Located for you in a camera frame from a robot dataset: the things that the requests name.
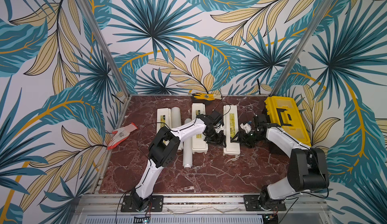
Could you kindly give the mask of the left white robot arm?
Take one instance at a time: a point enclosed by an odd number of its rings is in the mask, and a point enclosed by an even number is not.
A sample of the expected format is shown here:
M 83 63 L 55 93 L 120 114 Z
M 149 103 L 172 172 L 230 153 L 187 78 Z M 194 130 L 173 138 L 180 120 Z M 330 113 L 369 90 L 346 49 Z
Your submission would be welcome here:
M 199 114 L 192 121 L 177 128 L 160 128 L 150 143 L 145 171 L 131 191 L 131 196 L 141 200 L 150 197 L 162 170 L 175 161 L 179 145 L 198 134 L 209 138 L 217 136 L 219 133 L 216 127 L 222 118 L 221 113 L 213 111 L 210 115 Z

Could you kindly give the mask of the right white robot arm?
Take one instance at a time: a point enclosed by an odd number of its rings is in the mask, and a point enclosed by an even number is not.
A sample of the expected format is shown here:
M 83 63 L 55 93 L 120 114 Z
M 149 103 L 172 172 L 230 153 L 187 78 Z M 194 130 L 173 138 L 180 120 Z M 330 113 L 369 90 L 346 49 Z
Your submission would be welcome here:
M 312 195 L 313 191 L 329 189 L 327 162 L 322 150 L 300 142 L 280 124 L 268 121 L 263 114 L 255 115 L 253 124 L 242 124 L 231 141 L 252 148 L 258 141 L 266 139 L 289 157 L 287 176 L 262 188 L 262 205 L 281 202 L 299 193 Z

